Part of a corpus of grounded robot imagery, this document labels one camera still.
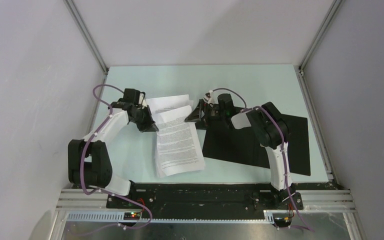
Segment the large printed paper sheet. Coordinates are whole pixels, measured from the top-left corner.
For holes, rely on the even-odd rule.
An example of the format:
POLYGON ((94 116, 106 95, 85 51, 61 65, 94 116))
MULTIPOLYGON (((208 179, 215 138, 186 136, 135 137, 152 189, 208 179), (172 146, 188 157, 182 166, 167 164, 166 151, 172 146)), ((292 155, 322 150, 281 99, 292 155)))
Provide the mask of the large printed paper sheet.
POLYGON ((202 171, 206 167, 196 126, 193 122, 185 122, 191 112, 192 107, 186 105, 155 115, 159 129, 155 156, 158 156, 166 177, 202 171))

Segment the red and black folder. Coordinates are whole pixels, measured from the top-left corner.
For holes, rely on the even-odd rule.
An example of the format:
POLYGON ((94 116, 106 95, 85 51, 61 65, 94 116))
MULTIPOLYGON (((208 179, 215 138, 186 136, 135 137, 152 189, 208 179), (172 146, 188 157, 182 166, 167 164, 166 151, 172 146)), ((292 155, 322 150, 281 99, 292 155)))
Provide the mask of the red and black folder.
MULTIPOLYGON (((294 115, 282 115, 290 129, 288 136, 288 160, 291 173, 310 176, 311 159, 308 119, 294 115)), ((269 168, 269 157, 260 146, 251 128, 228 129, 221 121, 215 121, 206 130, 202 147, 206 158, 249 166, 269 168)))

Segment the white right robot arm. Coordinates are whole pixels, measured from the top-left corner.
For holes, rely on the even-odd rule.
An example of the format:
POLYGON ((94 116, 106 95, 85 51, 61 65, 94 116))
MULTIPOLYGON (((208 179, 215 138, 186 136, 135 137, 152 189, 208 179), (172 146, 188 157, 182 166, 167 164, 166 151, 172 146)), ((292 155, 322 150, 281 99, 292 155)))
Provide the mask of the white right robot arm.
POLYGON ((284 209, 290 204, 291 196, 287 192, 291 190, 293 183, 288 159, 290 131, 282 114, 271 101, 239 110, 234 105, 231 94, 222 93, 215 102, 213 92, 209 91, 184 121, 199 123, 205 129, 216 121, 224 123, 232 130, 250 128, 259 145, 271 149, 273 153, 273 157, 269 159, 270 184, 276 191, 270 196, 271 204, 277 209, 284 209))

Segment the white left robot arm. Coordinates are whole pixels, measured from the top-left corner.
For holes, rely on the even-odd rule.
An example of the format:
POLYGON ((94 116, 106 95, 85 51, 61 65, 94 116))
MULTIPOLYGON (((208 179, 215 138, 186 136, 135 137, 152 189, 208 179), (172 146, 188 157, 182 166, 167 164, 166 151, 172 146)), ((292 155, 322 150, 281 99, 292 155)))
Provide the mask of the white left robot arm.
POLYGON ((108 103, 108 115, 96 130, 82 139, 68 143, 68 180, 80 187, 94 187, 109 194, 119 195, 118 201, 125 208, 133 208, 138 194, 130 190, 132 182, 113 172, 107 145, 130 123, 140 132, 157 132, 146 94, 126 88, 123 96, 108 103))

